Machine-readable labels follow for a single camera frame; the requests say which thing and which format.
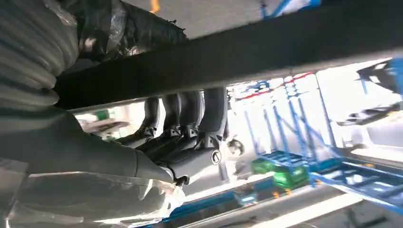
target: steel beam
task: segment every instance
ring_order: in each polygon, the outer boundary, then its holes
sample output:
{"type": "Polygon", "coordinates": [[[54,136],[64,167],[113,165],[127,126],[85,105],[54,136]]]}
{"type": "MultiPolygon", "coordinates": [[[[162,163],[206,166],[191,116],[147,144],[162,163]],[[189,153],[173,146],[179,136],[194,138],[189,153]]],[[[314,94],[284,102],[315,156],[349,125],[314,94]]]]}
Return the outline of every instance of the steel beam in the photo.
{"type": "Polygon", "coordinates": [[[181,228],[224,227],[255,216],[268,216],[270,211],[278,215],[284,215],[342,194],[342,191],[327,185],[318,186],[316,188],[306,186],[295,190],[291,195],[282,196],[278,199],[267,199],[259,204],[231,210],[187,224],[181,228]]]}
{"type": "Polygon", "coordinates": [[[403,54],[403,1],[354,0],[263,20],[61,77],[76,109],[403,54]]]}

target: black frame rail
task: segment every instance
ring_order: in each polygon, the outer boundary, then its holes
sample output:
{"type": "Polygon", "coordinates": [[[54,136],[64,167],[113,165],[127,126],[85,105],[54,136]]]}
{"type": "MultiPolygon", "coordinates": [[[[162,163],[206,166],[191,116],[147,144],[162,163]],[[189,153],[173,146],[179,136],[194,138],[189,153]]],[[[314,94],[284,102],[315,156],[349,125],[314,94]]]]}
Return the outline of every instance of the black frame rail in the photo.
{"type": "Polygon", "coordinates": [[[57,106],[289,76],[403,52],[403,1],[354,0],[211,34],[58,79],[57,106]]]}

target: green container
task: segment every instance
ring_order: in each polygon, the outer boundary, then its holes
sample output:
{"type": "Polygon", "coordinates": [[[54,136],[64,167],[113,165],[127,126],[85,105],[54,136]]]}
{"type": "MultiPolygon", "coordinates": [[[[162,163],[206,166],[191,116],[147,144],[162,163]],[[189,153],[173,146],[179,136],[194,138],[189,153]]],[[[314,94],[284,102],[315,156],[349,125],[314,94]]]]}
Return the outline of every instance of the green container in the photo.
{"type": "Polygon", "coordinates": [[[251,163],[251,169],[253,174],[265,174],[271,172],[273,171],[273,167],[274,167],[273,164],[262,158],[253,160],[251,163]]]}
{"type": "Polygon", "coordinates": [[[109,111],[108,110],[96,111],[95,115],[98,118],[98,120],[109,119],[109,111]]]}
{"type": "Polygon", "coordinates": [[[308,172],[305,167],[299,166],[294,168],[294,172],[291,173],[288,167],[274,166],[274,183],[275,185],[285,189],[296,189],[305,185],[308,180],[308,172]]]}

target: red stripe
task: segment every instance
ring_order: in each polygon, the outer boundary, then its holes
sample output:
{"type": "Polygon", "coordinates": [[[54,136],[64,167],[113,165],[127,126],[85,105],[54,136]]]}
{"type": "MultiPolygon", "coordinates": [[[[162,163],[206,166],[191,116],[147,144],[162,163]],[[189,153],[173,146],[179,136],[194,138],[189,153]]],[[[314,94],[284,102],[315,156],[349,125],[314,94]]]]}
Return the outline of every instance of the red stripe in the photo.
{"type": "Polygon", "coordinates": [[[294,77],[294,78],[291,79],[289,82],[284,82],[284,83],[282,83],[281,85],[277,86],[276,88],[272,88],[272,89],[269,89],[268,91],[259,92],[259,93],[256,93],[256,94],[251,94],[251,95],[249,95],[249,96],[245,96],[245,97],[239,98],[239,99],[237,99],[237,100],[246,100],[246,99],[249,99],[249,98],[252,98],[252,97],[255,97],[255,96],[259,96],[259,95],[262,95],[262,94],[268,94],[268,93],[270,93],[271,91],[273,91],[273,90],[275,90],[275,89],[278,89],[278,88],[280,88],[280,87],[282,87],[282,86],[285,86],[285,85],[288,84],[288,83],[295,82],[296,80],[301,79],[301,78],[304,78],[304,77],[306,77],[306,76],[308,76],[308,75],[311,75],[311,74],[312,74],[312,72],[308,72],[308,73],[303,74],[303,75],[301,75],[301,76],[294,77]]]}

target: yellow object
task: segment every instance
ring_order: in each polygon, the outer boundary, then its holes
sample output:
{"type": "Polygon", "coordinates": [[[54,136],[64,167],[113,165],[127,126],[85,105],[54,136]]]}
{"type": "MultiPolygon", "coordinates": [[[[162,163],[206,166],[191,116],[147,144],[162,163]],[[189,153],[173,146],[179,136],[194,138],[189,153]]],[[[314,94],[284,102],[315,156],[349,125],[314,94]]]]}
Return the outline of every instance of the yellow object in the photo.
{"type": "Polygon", "coordinates": [[[387,116],[393,116],[393,115],[397,115],[399,113],[400,113],[400,111],[390,111],[390,112],[388,112],[387,116]]]}
{"type": "Polygon", "coordinates": [[[151,10],[150,13],[156,13],[158,11],[160,11],[160,2],[159,0],[150,0],[151,3],[151,10]]]}

